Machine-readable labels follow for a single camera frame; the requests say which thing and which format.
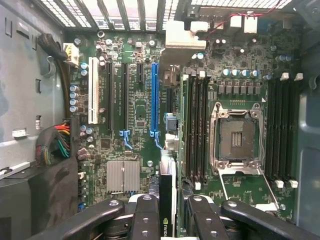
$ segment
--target pcie slot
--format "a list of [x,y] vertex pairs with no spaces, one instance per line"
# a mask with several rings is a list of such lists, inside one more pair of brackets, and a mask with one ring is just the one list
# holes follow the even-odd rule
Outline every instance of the pcie slot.
[[163,149],[159,143],[159,64],[151,65],[151,127],[150,137],[154,138],[155,145]]
[[88,124],[98,124],[99,116],[99,60],[96,57],[89,57],[89,78],[88,78]]
[[121,64],[121,116],[122,130],[119,131],[120,137],[123,137],[123,142],[126,147],[133,149],[129,143],[130,130],[128,129],[128,95],[129,95],[129,65]]
[[113,128],[113,92],[114,92],[114,67],[112,62],[107,62],[105,66],[105,102],[106,102],[106,111],[105,111],[105,125],[107,130],[112,130]]
[[136,64],[136,82],[139,84],[144,83],[144,64],[143,63]]

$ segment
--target cable bundle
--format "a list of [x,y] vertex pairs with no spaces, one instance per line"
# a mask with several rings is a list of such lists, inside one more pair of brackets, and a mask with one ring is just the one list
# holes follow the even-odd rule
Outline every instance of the cable bundle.
[[59,132],[59,137],[57,139],[59,149],[65,158],[69,158],[70,144],[68,143],[70,143],[70,127],[64,123],[62,125],[55,126],[55,128]]

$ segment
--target metal bracket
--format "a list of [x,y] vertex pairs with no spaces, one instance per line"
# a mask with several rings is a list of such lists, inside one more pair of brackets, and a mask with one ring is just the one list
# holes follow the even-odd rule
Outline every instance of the metal bracket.
[[49,72],[44,74],[44,75],[42,75],[42,76],[44,78],[48,78],[49,79],[50,77],[52,77],[53,75],[56,74],[57,68],[56,68],[56,65],[54,63],[55,59],[54,59],[53,56],[48,56],[46,58],[46,61],[49,63]]

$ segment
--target white connector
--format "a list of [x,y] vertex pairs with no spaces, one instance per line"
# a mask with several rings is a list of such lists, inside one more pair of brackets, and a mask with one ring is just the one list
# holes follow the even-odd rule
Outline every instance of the white connector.
[[64,62],[73,66],[73,67],[79,67],[79,48],[77,48],[73,43],[64,43],[63,44],[63,50],[68,55],[68,59]]
[[98,124],[99,116],[99,60],[89,57],[89,82],[88,82],[88,124]]

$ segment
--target gray metal case panel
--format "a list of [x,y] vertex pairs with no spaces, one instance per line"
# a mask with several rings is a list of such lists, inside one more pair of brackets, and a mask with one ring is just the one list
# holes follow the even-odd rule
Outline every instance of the gray metal case panel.
[[[0,16],[0,169],[3,169],[32,162],[40,133],[36,130],[36,116],[41,116],[44,129],[59,123],[64,109],[60,78],[41,76],[49,70],[47,55],[39,46],[33,49],[34,37],[44,32],[52,33],[62,43],[60,30],[23,0],[0,0]],[[6,34],[5,20],[7,27],[12,22],[12,37]],[[28,28],[29,39],[17,33],[18,23]],[[41,80],[41,93],[36,92],[36,79]],[[12,131],[21,128],[26,128],[28,136],[14,139]]]

